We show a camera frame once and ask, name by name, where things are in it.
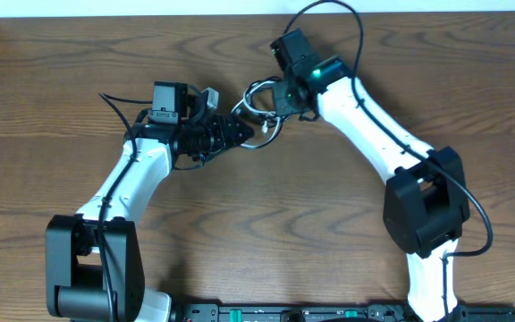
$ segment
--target white wall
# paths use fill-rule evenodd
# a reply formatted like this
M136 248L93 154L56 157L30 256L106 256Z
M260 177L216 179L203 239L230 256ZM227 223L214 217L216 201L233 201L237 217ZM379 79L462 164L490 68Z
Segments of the white wall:
M0 18L295 13L313 0L0 0ZM515 0L344 0L363 13L515 11ZM323 4L312 13L335 13Z

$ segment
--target wooden table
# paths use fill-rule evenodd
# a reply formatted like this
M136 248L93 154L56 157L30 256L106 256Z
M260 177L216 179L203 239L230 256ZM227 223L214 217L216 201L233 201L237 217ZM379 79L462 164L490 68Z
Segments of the wooden table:
M269 43L288 16L0 20L0 320L49 320L45 228L94 194L124 129L97 93L148 99L155 80L218 89L229 108L279 75ZM493 248L456 260L468 303L515 305L515 13L365 14L361 78L410 131L461 155ZM349 15L299 20L349 64ZM140 106L121 105L132 118ZM403 300L404 254L382 222L384 187L324 121L289 121L258 151L174 172L139 228L147 285L223 302ZM485 241L473 211L461 250Z

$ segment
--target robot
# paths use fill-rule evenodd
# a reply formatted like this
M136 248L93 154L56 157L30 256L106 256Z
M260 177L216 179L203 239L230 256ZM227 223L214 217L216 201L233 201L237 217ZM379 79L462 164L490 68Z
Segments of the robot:
M132 126L122 117L127 131L114 170L76 215L54 216L46 229L46 303L52 316L143 322L515 321L515 308L459 305L454 295L454 257L479 255L492 242L486 217L486 246L473 255L456 252L462 225L470 217L470 196L458 154L450 147L434 150L397 124L356 77L358 61L353 69L337 56L321 61L301 30L287 31L271 44L283 80L273 77L253 83L230 114L215 112L219 98L215 90L200 92L176 82L155 82L152 101L101 94L119 116L113 100L152 107L142 110ZM252 95L262 90L273 93L273 111L253 106ZM264 131L274 128L265 144L248 144L254 131L244 114L262 123ZM192 167L196 168L230 148L262 148L295 114L302 121L322 117L333 124L379 173L385 184L384 224L407 253L408 301L240 307L177 303L168 294L145 288L136 225L158 184L179 169L178 157L191 157L199 162ZM423 182L429 186L421 190ZM100 254L102 266L77 260L92 252Z

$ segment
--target black bracket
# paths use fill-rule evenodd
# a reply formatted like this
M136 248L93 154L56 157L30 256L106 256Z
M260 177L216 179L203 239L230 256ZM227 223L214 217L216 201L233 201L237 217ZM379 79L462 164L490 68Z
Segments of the black bracket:
M144 296L144 271L133 222L105 222L106 258L119 321L134 321ZM82 265L97 246L97 222L80 215L51 219L46 228L46 305L59 318L108 320L109 308L101 266Z
M430 151L431 162L465 185L462 161L450 147ZM405 252L427 258L436 247L462 236L470 218L466 195L424 162L397 169L386 182L383 220L394 242Z

